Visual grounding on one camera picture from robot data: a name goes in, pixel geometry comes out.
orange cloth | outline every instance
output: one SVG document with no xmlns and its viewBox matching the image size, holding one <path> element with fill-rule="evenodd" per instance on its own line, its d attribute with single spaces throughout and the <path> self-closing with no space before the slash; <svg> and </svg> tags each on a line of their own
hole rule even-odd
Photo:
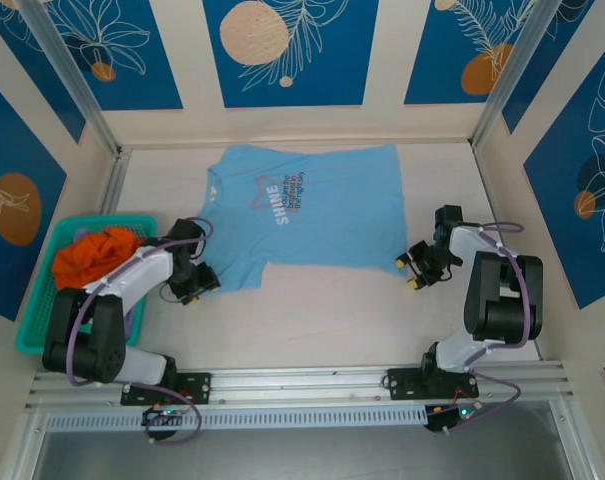
<svg viewBox="0 0 605 480">
<path fill-rule="evenodd" d="M 143 242 L 125 228 L 107 228 L 82 237 L 55 256 L 51 271 L 58 290 L 82 288 L 99 280 L 133 256 Z"/>
</svg>

